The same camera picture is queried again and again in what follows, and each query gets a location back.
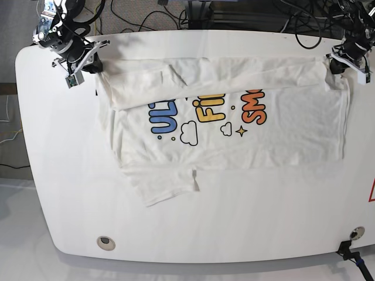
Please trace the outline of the white printed T-shirt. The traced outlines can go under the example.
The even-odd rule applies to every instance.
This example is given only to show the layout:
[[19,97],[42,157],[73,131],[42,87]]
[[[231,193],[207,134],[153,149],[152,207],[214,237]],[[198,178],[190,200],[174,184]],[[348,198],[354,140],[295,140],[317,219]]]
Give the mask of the white printed T-shirt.
[[146,206],[197,191],[198,172],[343,158],[350,84],[316,58],[107,60],[98,118]]

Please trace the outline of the black aluminium frame stand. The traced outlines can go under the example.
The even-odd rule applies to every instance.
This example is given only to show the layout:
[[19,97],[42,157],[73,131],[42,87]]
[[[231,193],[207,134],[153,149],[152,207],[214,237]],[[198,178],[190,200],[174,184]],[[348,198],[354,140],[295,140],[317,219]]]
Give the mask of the black aluminium frame stand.
[[184,1],[188,29],[209,29],[214,25],[215,1]]

